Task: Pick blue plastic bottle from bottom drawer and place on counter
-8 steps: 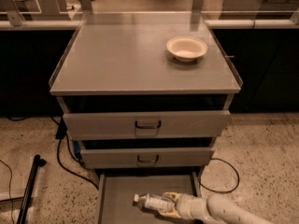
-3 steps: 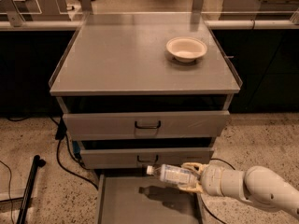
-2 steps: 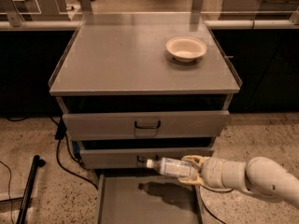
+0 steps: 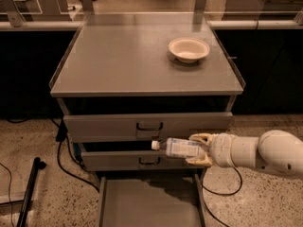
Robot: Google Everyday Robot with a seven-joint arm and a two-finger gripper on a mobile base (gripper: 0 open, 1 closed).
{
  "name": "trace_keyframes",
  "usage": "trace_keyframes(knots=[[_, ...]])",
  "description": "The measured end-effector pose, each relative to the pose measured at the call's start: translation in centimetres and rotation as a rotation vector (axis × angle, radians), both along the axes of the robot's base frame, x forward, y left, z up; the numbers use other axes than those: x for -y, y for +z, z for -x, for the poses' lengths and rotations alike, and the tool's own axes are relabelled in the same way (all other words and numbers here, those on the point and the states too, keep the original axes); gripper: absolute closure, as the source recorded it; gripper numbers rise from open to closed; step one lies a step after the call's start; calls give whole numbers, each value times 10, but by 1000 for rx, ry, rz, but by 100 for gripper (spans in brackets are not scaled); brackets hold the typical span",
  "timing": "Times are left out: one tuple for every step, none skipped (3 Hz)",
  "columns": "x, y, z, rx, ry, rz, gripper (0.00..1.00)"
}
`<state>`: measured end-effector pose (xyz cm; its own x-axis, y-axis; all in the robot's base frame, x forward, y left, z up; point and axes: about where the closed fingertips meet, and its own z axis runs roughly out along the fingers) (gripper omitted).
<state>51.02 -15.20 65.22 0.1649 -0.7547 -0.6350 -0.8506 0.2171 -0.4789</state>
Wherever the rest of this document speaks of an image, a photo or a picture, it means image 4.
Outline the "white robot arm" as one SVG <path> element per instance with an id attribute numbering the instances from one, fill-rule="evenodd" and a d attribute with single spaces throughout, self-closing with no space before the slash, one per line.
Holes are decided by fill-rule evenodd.
<path id="1" fill-rule="evenodd" d="M 205 158 L 220 167 L 246 167 L 256 172 L 303 180 L 303 142 L 286 131 L 260 137 L 230 133 L 196 133 L 191 141 L 205 147 Z"/>

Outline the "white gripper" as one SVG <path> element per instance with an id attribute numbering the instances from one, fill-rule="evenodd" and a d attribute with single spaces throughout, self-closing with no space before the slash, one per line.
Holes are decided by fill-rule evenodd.
<path id="1" fill-rule="evenodd" d="M 199 156 L 186 158 L 186 162 L 194 166 L 211 167 L 214 162 L 220 167 L 234 167 L 235 165 L 231 157 L 231 149 L 234 138 L 234 135 L 227 133 L 192 134 L 189 136 L 189 140 L 198 142 L 202 148 L 209 149 L 211 157 L 208 154 L 201 154 Z"/>

